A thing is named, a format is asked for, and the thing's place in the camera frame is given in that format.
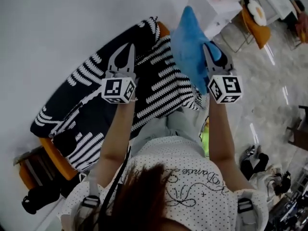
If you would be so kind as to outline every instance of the shoe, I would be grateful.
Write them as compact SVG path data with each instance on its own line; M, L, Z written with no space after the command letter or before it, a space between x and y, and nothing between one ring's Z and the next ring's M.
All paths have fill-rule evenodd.
M22 206L29 214L36 212L44 206L55 202L60 197L60 186L56 182L49 182L45 186L37 186L28 192L28 196L24 197Z
M240 156L240 160L239 163L241 164L244 160L249 159L250 157L252 157L256 152L256 147L250 146L247 150L245 150L242 155Z

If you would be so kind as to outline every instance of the floor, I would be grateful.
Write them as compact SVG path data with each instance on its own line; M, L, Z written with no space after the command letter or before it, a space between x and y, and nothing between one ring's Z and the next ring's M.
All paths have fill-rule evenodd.
M237 157L248 145L260 144L271 163L287 170L298 150L287 143L286 127L301 115L298 105L308 105L308 46L291 50L284 24L274 22L270 28L267 51L253 41L232 53L237 73L243 78L244 97L227 109ZM234 49L244 41L233 24L223 35ZM226 45L221 35L214 41ZM297 165L306 163L306 156L300 154Z

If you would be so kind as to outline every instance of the orange chair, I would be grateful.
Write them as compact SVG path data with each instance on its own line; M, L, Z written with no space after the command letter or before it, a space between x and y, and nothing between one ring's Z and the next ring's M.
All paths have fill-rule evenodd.
M160 29L160 38L169 35L170 31L161 22L158 22ZM71 180L78 171L73 169L69 162L61 155L60 151L54 146L50 138L39 138L42 146L45 148L48 156L57 167L59 172L67 179Z
M253 39L256 40L256 43L257 43L259 49L262 49L266 45L268 40L270 39L270 28L268 26L259 26L257 23L255 23L254 19L250 15L247 7L245 6L244 1L241 2L241 5L243 7L243 9L241 11L241 20L242 20L242 23L245 27L245 30L248 31L248 33L253 36L252 40ZM237 50L234 50L230 46L230 44L226 41L222 32L220 33L222 39L225 41L225 43L228 45L228 47L234 53L237 53L245 43L250 44L250 42L252 41L252 40L248 41L249 35L246 36L245 33L240 28L239 28L239 30L242 33L242 35L244 36L245 41L240 45L240 47Z

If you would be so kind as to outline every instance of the box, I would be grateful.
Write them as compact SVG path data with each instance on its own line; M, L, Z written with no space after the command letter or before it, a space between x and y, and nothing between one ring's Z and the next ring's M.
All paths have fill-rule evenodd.
M102 79L102 98L109 103L129 103L135 89L131 77Z
M235 103L243 96L240 76L213 75L208 86L216 103Z

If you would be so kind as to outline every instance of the light blue jeans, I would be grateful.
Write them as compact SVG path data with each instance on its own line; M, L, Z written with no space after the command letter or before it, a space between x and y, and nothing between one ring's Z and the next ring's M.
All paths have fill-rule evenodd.
M153 118L143 126L135 138L131 147L131 156L135 156L148 141L167 136L180 136L196 142L200 146L199 153L204 154L198 134L199 131L183 112L175 111L163 118Z

